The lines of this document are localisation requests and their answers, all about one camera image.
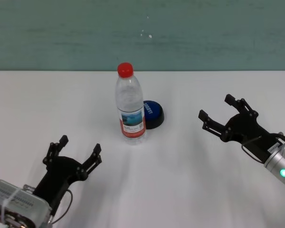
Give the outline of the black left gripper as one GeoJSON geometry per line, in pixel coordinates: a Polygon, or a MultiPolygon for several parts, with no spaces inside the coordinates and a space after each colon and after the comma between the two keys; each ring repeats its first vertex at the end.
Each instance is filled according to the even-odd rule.
{"type": "Polygon", "coordinates": [[[51,214],[56,214],[59,204],[69,186],[76,181],[85,181],[92,171],[102,163],[101,145],[97,143],[90,157],[84,162],[59,156],[67,145],[68,137],[63,135],[59,142],[51,142],[43,159],[46,174],[33,191],[33,195],[45,200],[51,207],[51,214]]]}

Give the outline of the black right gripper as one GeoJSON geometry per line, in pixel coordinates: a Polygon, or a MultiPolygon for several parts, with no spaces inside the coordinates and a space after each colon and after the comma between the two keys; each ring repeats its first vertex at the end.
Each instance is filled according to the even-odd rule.
{"type": "Polygon", "coordinates": [[[231,94],[227,94],[224,100],[228,105],[237,109],[239,114],[233,116],[224,126],[214,120],[203,111],[199,111],[198,118],[203,122],[202,129],[220,138],[223,142],[235,141],[240,143],[255,160],[264,164],[271,155],[269,149],[281,141],[285,142],[285,136],[278,133],[270,133],[257,123],[258,112],[253,110],[244,98],[236,100],[231,94]]]}

